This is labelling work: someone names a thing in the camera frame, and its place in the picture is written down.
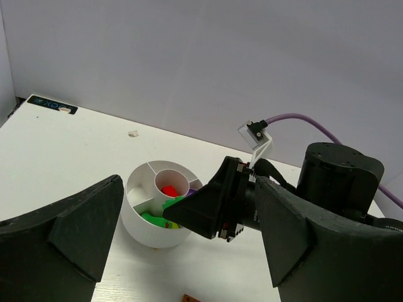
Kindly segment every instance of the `gray wall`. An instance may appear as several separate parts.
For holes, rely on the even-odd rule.
[[[403,1],[1,0],[16,94],[247,150],[244,121],[307,114],[403,172]],[[270,127],[300,165],[323,136]]]
[[[12,112],[15,105],[13,79],[11,78],[6,35],[0,10],[0,127],[7,120],[7,115]]]

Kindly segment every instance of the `wooden block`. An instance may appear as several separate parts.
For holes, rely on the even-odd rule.
[[[183,295],[182,302],[200,302],[199,300],[188,296],[187,294]]]

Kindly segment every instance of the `white tabletop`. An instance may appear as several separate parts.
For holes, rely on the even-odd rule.
[[[133,130],[138,137],[128,136]],[[205,184],[226,155],[251,158],[84,108],[69,115],[25,103],[0,128],[0,221],[70,196],[112,174],[125,182],[137,166],[151,160],[177,162]],[[297,183],[299,168],[273,163],[290,183]],[[375,203],[370,213],[382,216]],[[153,250],[134,241],[119,220],[93,301],[179,302],[184,293],[202,302],[279,301],[277,289],[271,287],[261,234],[248,229],[231,243],[191,234],[175,248]]]

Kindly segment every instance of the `white bowl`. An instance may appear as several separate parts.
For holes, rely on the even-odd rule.
[[[162,205],[166,200],[173,199],[161,192],[162,187],[169,185],[181,196],[186,196],[189,189],[197,190],[203,186],[187,168],[164,160],[137,167],[125,184],[121,211],[123,225],[136,241],[148,247],[174,247],[191,233],[186,228],[161,228],[141,217],[144,212],[162,216]]]

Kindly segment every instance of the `green toy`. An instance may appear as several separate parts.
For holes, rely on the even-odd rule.
[[[162,205],[162,208],[165,210],[167,207],[172,206],[174,203],[177,203],[179,200],[182,200],[184,197],[179,196],[176,197],[175,199],[169,199],[165,201],[165,203]],[[179,225],[175,222],[171,222],[164,217],[156,217],[152,216],[150,213],[145,212],[141,215],[141,217],[145,220],[147,220],[149,223],[152,223],[153,225],[156,225],[157,227],[161,228],[180,228]]]

